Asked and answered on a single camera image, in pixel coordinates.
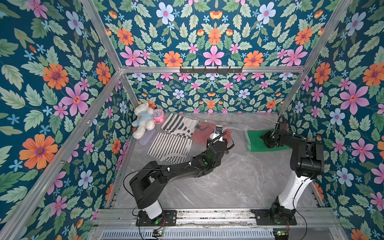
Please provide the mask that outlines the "clear plastic vacuum bag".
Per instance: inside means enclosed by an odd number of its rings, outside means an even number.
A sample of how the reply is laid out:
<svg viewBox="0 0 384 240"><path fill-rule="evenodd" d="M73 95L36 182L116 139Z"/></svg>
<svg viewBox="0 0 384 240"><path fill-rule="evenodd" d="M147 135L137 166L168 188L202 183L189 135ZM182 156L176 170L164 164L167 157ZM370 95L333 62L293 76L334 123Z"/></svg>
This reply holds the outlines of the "clear plastic vacuum bag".
<svg viewBox="0 0 384 240"><path fill-rule="evenodd" d="M234 121L203 120L170 114L161 126L148 154L159 161L178 164L188 161L215 143L224 143L233 155L270 152L262 135L269 130L256 130Z"/></svg>

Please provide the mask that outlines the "red tank top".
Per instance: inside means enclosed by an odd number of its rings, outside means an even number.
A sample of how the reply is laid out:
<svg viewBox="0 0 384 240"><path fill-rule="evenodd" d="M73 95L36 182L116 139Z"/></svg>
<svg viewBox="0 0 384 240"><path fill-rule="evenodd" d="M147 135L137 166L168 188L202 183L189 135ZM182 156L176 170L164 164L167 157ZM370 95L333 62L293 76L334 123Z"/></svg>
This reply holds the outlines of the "red tank top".
<svg viewBox="0 0 384 240"><path fill-rule="evenodd" d="M199 122L195 126L195 131L191 137L191 140L198 144L206 145L207 140L209 139L210 135L215 132L215 129L216 125Z"/></svg>

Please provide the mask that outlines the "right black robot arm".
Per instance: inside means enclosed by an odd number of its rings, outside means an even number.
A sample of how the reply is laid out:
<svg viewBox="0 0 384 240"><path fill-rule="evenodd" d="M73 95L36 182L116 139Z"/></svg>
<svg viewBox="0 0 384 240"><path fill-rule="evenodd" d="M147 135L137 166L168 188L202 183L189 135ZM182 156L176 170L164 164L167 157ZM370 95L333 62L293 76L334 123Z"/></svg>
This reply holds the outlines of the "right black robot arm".
<svg viewBox="0 0 384 240"><path fill-rule="evenodd" d="M274 130L262 135L261 139L270 149L284 146L292 149L290 178L269 210L271 219L290 221L297 212L298 200L306 187L324 173L324 146L320 142L290 132L289 125L281 121L276 122Z"/></svg>

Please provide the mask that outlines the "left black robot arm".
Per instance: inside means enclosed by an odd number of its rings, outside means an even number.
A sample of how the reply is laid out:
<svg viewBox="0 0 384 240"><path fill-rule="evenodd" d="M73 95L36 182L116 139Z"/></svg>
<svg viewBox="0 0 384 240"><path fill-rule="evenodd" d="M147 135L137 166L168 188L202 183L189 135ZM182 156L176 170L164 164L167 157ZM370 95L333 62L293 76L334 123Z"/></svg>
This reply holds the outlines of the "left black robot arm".
<svg viewBox="0 0 384 240"><path fill-rule="evenodd" d="M129 185L138 209L150 220L157 221L161 218L164 211L159 196L166 185L175 180L206 176L219 167L224 155L235 146L228 146L228 141L224 138L227 134L215 131L213 139L207 140L207 149L193 156L188 162L159 165L158 162L152 161L143 169L135 171L136 175L129 181Z"/></svg>

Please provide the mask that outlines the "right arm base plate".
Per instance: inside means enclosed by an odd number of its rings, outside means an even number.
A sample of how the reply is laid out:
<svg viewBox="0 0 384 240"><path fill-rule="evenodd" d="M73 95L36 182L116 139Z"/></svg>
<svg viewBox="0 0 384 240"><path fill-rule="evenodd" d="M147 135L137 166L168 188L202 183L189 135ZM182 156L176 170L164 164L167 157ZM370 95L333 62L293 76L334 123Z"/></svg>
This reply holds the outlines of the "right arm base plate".
<svg viewBox="0 0 384 240"><path fill-rule="evenodd" d="M258 226L296 226L295 210L251 210Z"/></svg>

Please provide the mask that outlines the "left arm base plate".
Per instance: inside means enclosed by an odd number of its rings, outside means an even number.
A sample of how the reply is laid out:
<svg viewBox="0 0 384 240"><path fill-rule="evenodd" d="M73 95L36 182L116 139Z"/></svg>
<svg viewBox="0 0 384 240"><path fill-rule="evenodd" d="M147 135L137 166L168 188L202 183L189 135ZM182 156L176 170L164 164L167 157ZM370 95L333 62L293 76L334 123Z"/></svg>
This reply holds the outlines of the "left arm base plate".
<svg viewBox="0 0 384 240"><path fill-rule="evenodd" d="M144 210L140 210L136 220L137 227L174 227L177 221L176 210L164 210L159 216L150 219Z"/></svg>

